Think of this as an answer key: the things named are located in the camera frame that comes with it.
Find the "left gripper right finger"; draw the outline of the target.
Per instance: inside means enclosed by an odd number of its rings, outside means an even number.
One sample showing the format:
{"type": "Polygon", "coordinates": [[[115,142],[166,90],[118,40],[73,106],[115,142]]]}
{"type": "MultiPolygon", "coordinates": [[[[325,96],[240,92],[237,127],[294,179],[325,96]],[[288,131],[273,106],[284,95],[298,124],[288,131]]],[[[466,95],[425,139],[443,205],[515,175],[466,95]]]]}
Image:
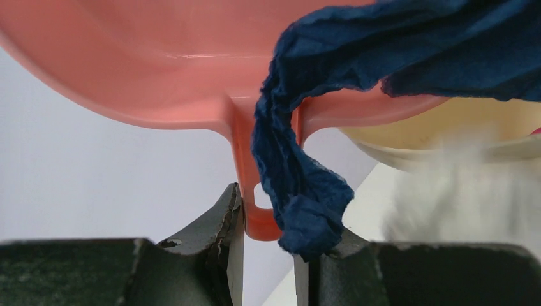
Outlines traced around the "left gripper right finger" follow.
{"type": "Polygon", "coordinates": [[[383,246],[405,251],[411,244],[376,243],[350,230],[328,253],[305,262],[294,260],[297,305],[422,305],[423,292],[385,285],[379,261],[383,246]]]}

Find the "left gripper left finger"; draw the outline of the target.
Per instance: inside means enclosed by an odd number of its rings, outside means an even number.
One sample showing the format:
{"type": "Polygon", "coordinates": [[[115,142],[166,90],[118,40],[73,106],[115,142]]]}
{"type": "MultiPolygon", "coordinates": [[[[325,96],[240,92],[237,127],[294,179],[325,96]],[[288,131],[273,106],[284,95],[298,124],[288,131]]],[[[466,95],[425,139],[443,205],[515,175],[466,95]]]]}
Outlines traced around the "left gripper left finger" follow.
{"type": "Polygon", "coordinates": [[[237,183],[177,233],[135,241],[130,282],[119,305],[242,305],[243,202],[237,183]]]}

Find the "pink plastic dustpan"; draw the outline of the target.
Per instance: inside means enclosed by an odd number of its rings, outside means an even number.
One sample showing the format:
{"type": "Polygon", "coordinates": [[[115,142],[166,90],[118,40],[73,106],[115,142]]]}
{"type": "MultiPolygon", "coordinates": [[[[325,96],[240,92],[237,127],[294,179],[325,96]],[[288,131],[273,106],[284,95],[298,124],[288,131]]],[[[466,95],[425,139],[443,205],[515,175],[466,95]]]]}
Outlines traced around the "pink plastic dustpan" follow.
{"type": "Polygon", "coordinates": [[[154,129],[209,129],[232,146],[246,233],[280,237],[255,203],[253,112],[279,35],[330,1],[1,2],[1,46],[79,105],[154,129]]]}

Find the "long blue paper scrap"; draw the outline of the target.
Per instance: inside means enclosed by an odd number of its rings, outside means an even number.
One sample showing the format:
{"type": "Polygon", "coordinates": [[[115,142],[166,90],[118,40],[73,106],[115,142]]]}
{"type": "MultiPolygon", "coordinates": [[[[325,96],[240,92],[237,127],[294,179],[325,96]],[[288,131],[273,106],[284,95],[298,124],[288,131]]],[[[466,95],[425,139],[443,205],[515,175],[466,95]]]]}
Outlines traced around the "long blue paper scrap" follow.
{"type": "Polygon", "coordinates": [[[279,246],[305,261],[341,241],[353,199],[343,178],[309,157],[291,127],[307,97],[341,89],[540,101],[540,2],[377,1],[330,6],[280,36],[255,108],[251,152],[279,246]]]}

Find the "beige cartoon paper bucket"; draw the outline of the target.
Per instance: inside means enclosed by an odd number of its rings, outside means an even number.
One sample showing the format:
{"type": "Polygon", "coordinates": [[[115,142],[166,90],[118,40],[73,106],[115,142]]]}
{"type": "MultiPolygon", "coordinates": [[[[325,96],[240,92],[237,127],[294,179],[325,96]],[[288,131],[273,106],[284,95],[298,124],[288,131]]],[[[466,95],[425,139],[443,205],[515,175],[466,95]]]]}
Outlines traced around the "beige cartoon paper bucket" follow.
{"type": "Polygon", "coordinates": [[[540,169],[540,103],[536,102],[452,98],[398,122],[340,130],[368,156],[405,170],[420,163],[442,138],[481,128],[494,129],[491,162],[522,161],[540,169]]]}

